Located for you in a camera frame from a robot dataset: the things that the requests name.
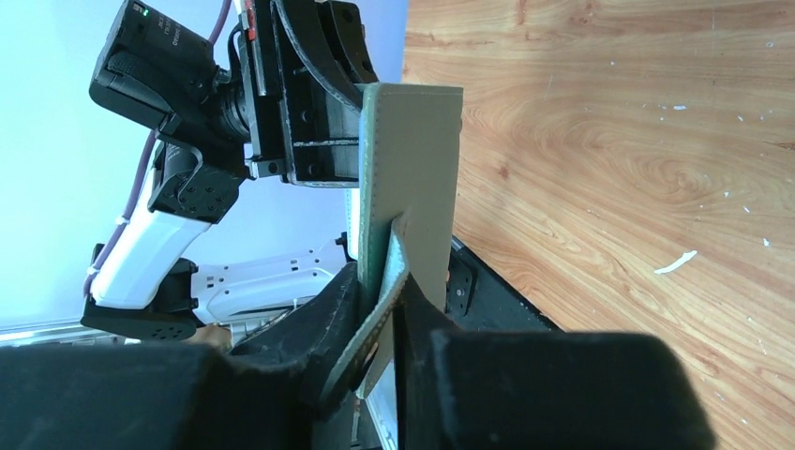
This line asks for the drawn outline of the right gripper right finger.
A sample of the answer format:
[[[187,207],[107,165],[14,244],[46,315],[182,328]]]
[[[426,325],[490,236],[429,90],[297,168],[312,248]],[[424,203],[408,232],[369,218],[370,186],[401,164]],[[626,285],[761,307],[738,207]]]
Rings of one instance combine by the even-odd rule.
[[[679,358],[658,337],[468,331],[413,278],[395,309],[402,449],[712,449]]]

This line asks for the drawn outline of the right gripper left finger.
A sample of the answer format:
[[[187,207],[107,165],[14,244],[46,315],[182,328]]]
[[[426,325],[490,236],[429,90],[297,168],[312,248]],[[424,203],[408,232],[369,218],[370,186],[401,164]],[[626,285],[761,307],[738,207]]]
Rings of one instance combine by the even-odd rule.
[[[357,268],[221,352],[202,344],[1,351],[5,449],[347,449],[353,397],[328,388],[353,336]]]

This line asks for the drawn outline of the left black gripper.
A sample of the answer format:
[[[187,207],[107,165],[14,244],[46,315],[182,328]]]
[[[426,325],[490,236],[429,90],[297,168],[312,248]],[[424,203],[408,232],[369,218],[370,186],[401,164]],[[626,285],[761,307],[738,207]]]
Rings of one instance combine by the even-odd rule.
[[[363,90],[378,80],[358,6],[248,1],[227,53],[223,68],[176,20],[120,7],[89,94],[155,133],[147,209],[216,224],[245,179],[357,187]]]

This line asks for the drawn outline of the green card holder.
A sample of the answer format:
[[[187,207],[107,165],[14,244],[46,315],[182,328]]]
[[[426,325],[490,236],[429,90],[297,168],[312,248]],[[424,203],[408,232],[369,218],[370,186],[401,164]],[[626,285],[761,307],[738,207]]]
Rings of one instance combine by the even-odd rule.
[[[443,309],[458,182],[463,90],[374,83],[359,127],[359,311],[364,318],[330,370],[319,404],[368,393],[394,349],[386,336],[413,281]]]

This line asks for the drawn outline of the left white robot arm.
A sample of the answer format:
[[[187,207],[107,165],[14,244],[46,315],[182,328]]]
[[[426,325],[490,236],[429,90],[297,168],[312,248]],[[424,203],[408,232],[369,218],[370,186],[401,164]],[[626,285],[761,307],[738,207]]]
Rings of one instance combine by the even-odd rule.
[[[357,186],[363,88],[377,81],[358,6],[245,1],[228,68],[214,45],[142,1],[118,10],[89,95],[150,136],[117,228],[95,249],[84,326],[183,340],[294,309],[349,261],[346,236],[242,263],[199,266],[185,251],[247,180]]]

